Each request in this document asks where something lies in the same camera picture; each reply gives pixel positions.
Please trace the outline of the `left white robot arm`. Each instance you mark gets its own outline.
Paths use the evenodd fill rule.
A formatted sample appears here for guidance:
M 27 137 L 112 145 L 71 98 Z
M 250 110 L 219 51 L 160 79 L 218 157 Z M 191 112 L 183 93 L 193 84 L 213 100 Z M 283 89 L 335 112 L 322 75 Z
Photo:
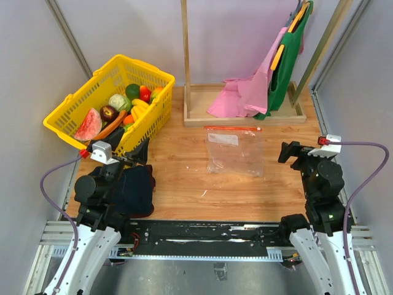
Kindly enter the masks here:
M 74 185 L 74 198 L 80 204 L 75 219 L 54 206 L 71 223 L 73 236 L 43 294 L 89 294 L 113 247 L 130 239 L 127 222 L 153 213 L 155 180 L 147 163 L 150 139 L 143 139 L 132 151 L 115 155 L 124 133 L 117 127 L 79 151 L 76 161 L 90 157 L 100 166 Z

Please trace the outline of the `yellow banana bunch toy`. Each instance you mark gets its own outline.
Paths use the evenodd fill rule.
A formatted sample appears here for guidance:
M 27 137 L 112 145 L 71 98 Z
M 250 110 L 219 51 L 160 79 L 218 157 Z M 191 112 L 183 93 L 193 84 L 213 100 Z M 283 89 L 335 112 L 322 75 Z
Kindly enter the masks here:
M 148 103 L 137 98 L 131 101 L 131 105 L 131 115 L 135 122 L 143 116 L 149 107 Z

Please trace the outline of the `clear zip top bag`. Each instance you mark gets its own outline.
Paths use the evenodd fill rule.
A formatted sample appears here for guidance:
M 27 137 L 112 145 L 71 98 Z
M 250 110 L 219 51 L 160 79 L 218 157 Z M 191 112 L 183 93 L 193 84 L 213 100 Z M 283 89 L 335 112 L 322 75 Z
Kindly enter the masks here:
M 263 176 L 263 139 L 259 127 L 205 126 L 208 172 Z

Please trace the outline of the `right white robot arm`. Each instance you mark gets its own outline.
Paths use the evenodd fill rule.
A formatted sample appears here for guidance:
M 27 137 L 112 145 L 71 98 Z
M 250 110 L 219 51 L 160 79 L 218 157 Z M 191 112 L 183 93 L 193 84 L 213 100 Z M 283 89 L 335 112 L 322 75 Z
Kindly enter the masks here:
M 339 198 L 343 171 L 333 158 L 341 151 L 341 137 L 318 139 L 319 148 L 297 141 L 282 143 L 279 163 L 295 157 L 291 169 L 301 174 L 305 214 L 281 218 L 278 238 L 300 255 L 317 294 L 366 294 L 353 258 L 352 219 Z

